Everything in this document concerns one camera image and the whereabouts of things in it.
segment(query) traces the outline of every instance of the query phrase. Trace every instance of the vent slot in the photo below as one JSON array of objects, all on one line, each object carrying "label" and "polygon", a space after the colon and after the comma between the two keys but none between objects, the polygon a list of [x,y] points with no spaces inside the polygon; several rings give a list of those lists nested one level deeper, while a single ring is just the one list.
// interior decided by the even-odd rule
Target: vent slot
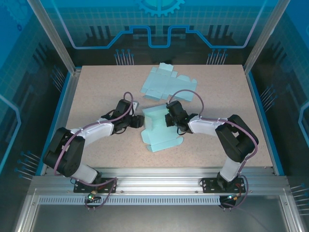
[{"label": "vent slot", "polygon": [[[89,205],[102,203],[101,199]],[[39,204],[83,205],[86,196],[40,196]],[[106,205],[220,205],[219,196],[110,196]]]}]

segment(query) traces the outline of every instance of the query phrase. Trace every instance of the glass wall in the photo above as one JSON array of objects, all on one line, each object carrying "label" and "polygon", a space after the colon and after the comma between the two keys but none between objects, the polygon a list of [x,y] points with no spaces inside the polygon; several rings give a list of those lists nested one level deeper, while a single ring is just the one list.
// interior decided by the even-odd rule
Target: glass wall
[{"label": "glass wall", "polygon": [[277,0],[42,3],[76,66],[244,64]]},{"label": "glass wall", "polygon": [[0,1],[0,31],[0,230],[12,231],[67,70],[27,1]]},{"label": "glass wall", "polygon": [[309,185],[309,2],[292,0],[252,74],[291,186]]}]

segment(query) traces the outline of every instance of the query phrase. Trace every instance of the speckled tabletop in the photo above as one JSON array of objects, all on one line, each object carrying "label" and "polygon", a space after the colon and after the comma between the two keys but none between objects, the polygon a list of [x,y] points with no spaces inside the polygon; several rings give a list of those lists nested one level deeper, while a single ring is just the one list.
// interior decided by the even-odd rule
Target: speckled tabletop
[{"label": "speckled tabletop", "polygon": [[[123,93],[130,91],[143,108],[165,104],[145,99],[140,89],[152,65],[83,66],[70,110],[67,128],[92,123],[114,109]],[[259,139],[258,153],[247,166],[272,166],[260,122],[241,65],[175,65],[178,74],[198,81],[197,93],[205,103],[204,117],[239,115]],[[182,102],[184,109],[198,113],[199,99]],[[83,162],[92,167],[221,167],[226,154],[217,137],[185,134],[180,146],[152,153],[141,139],[144,128],[96,141],[84,149]]]}]

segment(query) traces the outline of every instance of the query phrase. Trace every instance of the blue table edge trim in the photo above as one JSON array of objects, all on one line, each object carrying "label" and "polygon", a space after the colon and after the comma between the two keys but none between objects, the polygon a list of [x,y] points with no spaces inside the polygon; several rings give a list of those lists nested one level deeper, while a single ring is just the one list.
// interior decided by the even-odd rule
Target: blue table edge trim
[{"label": "blue table edge trim", "polygon": [[275,163],[273,163],[273,165],[275,165],[277,167],[277,170],[278,170],[277,174],[278,175],[284,175],[284,171],[283,171],[283,168],[282,168],[282,165],[281,165],[281,162],[280,162],[278,151],[277,151],[276,146],[275,146],[275,141],[272,137],[270,127],[269,127],[269,124],[268,124],[268,121],[267,121],[267,118],[266,118],[266,114],[265,114],[265,111],[263,109],[262,102],[261,102],[261,99],[259,97],[257,87],[256,87],[256,84],[254,82],[254,78],[253,78],[251,71],[249,72],[248,77],[249,77],[249,79],[248,79],[249,86],[251,85],[252,91],[253,91],[252,92],[252,98],[253,98],[254,103],[256,103],[257,110],[259,111],[258,115],[260,113],[260,116],[261,116],[260,122],[263,124],[262,128],[263,127],[265,128],[266,135],[264,134],[264,136],[265,136],[266,142],[268,140],[268,143],[270,145],[270,147],[268,147],[268,149],[270,151],[270,155],[273,156],[272,160],[275,161]]},{"label": "blue table edge trim", "polygon": [[45,142],[45,145],[44,145],[44,148],[43,148],[43,152],[42,152],[41,159],[40,159],[40,162],[39,162],[39,165],[38,165],[38,169],[37,169],[35,175],[41,175],[41,171],[42,171],[43,165],[44,165],[43,164],[43,156],[44,156],[44,153],[46,152],[46,150],[49,146],[50,141],[52,140],[52,136],[53,136],[53,133],[54,133],[54,130],[55,130],[55,126],[56,126],[56,123],[57,123],[57,120],[58,120],[58,117],[59,117],[60,109],[61,109],[61,106],[63,104],[64,97],[65,97],[65,94],[66,94],[66,90],[68,88],[68,84],[69,84],[69,81],[70,81],[71,78],[72,78],[72,75],[71,75],[70,72],[68,72],[66,80],[65,80],[63,88],[62,88],[62,91],[61,91],[61,94],[60,94],[60,98],[59,98],[57,107],[56,107],[56,111],[55,111],[55,114],[54,114],[54,117],[53,117],[53,121],[52,121],[51,127],[49,129],[47,138],[46,138],[46,142]]}]

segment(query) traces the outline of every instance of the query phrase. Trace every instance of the gear logo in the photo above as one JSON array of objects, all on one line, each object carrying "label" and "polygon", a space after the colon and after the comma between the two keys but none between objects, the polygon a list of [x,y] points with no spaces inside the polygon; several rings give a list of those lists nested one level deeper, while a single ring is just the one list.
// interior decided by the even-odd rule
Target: gear logo
[{"label": "gear logo", "polygon": [[136,0],[136,3],[146,14],[161,17],[168,16],[169,13],[173,14],[175,9],[180,9],[180,4],[184,4],[184,0]]},{"label": "gear logo", "polygon": [[11,17],[19,25],[22,25],[23,21],[27,18],[28,7],[26,0],[0,0],[0,6],[6,7]]}]

